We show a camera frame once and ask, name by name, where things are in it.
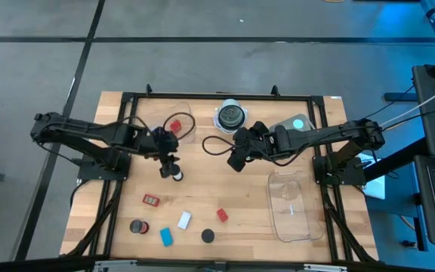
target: wooden table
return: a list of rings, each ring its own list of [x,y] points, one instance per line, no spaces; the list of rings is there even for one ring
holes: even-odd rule
[[[108,123],[117,119],[122,92],[102,92],[95,115],[96,123]],[[329,125],[346,122],[344,105],[340,97],[324,97]],[[208,135],[219,135],[231,140],[230,135],[218,131],[212,122],[215,107],[221,100],[176,100],[140,98],[137,115],[143,120],[152,119],[152,112],[174,106],[177,102],[190,105],[196,118],[196,139],[179,146],[177,164],[184,173],[184,180],[161,179],[160,164],[141,156],[133,156],[131,173],[122,189],[111,257],[113,258],[155,258],[187,260],[228,260],[228,261],[330,261],[329,245],[325,229],[322,200],[319,187],[312,183],[310,193],[315,199],[319,224],[323,229],[320,239],[283,243],[273,235],[267,201],[268,176],[276,170],[270,162],[254,161],[247,164],[241,173],[234,172],[227,164],[229,154],[210,156],[201,148],[202,139]],[[255,121],[273,125],[298,113],[306,114],[307,105],[299,101],[242,100],[248,109],[246,127]],[[315,109],[316,119],[319,112]],[[333,145],[338,150],[344,143]],[[210,151],[228,148],[219,141],[209,141]],[[303,152],[287,168],[307,172],[313,182],[311,158],[313,149]],[[94,223],[97,214],[102,181],[89,181],[75,194],[68,225],[66,226],[61,253],[73,249]],[[364,196],[354,187],[341,187],[347,225],[359,243],[374,258],[377,258],[375,241],[367,212]],[[142,203],[145,193],[161,199],[155,208]],[[216,211],[224,208],[229,215],[225,223],[219,221]],[[177,222],[187,211],[192,218],[187,230],[177,228]],[[150,224],[147,234],[134,234],[130,223],[143,219]],[[164,247],[159,231],[170,227],[174,244]],[[213,243],[201,240],[201,232],[211,228],[216,233]],[[106,226],[100,232],[97,252],[102,252]],[[344,258],[339,229],[335,226],[338,253]]]

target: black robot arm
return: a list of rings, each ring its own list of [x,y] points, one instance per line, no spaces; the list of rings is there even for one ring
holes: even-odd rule
[[[326,184],[365,184],[363,164],[356,156],[364,150],[377,150],[385,144],[377,122],[367,119],[311,131],[285,129],[282,125],[270,132],[262,122],[252,128],[240,128],[233,136],[235,148],[227,163],[237,172],[247,162],[265,159],[278,166],[286,166],[306,148],[339,141],[349,141],[339,151],[313,158],[318,182]],[[278,159],[293,157],[286,163]]]
[[[178,158],[168,155],[177,152],[179,145],[174,133],[162,127],[149,131],[148,128],[124,122],[99,125],[77,119],[63,117],[59,113],[37,114],[30,133],[38,144],[59,143],[84,153],[83,160],[73,160],[78,165],[95,164],[105,172],[127,176],[130,156],[136,154],[159,160],[163,178],[172,175],[180,180],[180,169],[174,162]],[[104,142],[107,147],[99,147],[88,139]]]

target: red object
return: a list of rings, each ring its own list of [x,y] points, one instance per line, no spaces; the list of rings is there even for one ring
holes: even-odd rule
[[[149,205],[152,205],[154,207],[157,207],[157,205],[159,204],[159,201],[160,201],[160,199],[158,199],[155,196],[151,196],[149,194],[145,194],[143,196],[143,199],[142,199],[142,202],[149,204]]]
[[[147,222],[142,222],[142,229],[139,231],[140,234],[145,234],[149,231],[149,224]]]
[[[182,125],[180,125],[179,120],[175,120],[171,123],[171,130],[174,132],[174,134],[177,134],[181,128]]]
[[[219,216],[219,219],[222,222],[225,222],[228,219],[226,212],[222,208],[218,209],[217,216]]]

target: red cube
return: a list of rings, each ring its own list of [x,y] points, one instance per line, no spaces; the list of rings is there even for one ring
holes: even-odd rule
[[[180,125],[179,120],[175,120],[171,123],[171,130],[174,132],[174,134],[177,134],[182,126]]]
[[[219,216],[219,219],[222,222],[225,222],[228,219],[226,212],[222,208],[218,209],[217,216]]]
[[[142,199],[142,202],[149,204],[149,205],[152,205],[154,207],[157,207],[157,205],[159,204],[159,201],[160,201],[159,198],[152,196],[152,195],[149,195],[147,193],[143,196],[143,199]]]

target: gray floor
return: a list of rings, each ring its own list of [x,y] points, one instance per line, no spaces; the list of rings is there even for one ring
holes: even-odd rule
[[[0,0],[0,36],[86,36],[97,1]],[[97,36],[435,37],[419,4],[315,1],[107,0]],[[60,112],[83,44],[0,44],[0,261],[11,257],[45,152],[29,138],[35,113]],[[411,66],[435,62],[435,45],[259,43],[93,44],[72,117],[92,120],[100,92],[339,95],[347,117],[405,91]],[[397,104],[379,121],[410,108]],[[386,156],[422,136],[420,121],[388,132]],[[63,150],[66,155],[75,154]],[[76,167],[59,159],[29,251],[57,256]]]

